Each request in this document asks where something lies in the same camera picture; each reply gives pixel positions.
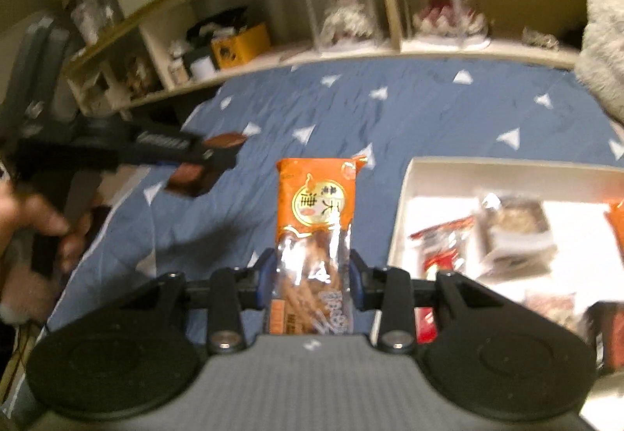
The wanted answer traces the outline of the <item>person's left hand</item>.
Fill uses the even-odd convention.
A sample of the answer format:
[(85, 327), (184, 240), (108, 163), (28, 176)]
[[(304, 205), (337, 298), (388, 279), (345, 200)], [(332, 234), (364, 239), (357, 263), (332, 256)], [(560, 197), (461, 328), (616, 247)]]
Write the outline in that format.
[(1, 312), (12, 322), (46, 322), (62, 284), (32, 269), (33, 241), (50, 239), (57, 246), (49, 259), (53, 270), (68, 275), (86, 250), (92, 215), (74, 225), (42, 195), (1, 183)]

